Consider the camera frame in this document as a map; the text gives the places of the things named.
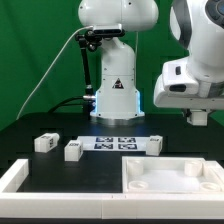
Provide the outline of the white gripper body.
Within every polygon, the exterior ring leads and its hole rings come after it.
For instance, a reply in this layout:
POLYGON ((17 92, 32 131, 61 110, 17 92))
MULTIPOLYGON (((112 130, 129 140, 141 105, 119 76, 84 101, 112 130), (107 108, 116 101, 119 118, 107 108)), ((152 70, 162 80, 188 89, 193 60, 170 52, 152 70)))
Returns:
POLYGON ((224 110, 224 65, 212 67, 189 57, 166 62, 154 89, 162 108, 224 110))

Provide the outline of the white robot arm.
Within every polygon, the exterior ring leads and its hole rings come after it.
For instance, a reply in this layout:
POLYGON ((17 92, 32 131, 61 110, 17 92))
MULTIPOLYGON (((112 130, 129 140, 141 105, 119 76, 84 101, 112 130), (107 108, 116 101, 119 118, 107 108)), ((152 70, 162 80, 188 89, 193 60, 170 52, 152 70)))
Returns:
MULTIPOLYGON (((82 0, 78 15, 88 28, 88 48, 102 49, 91 118, 116 125, 143 117, 135 53, 119 38, 153 28, 159 16, 155 0, 82 0)), ((163 65, 154 105, 182 109, 190 124, 205 126, 209 113, 224 110, 224 0, 173 0, 169 25, 189 55, 163 65)))

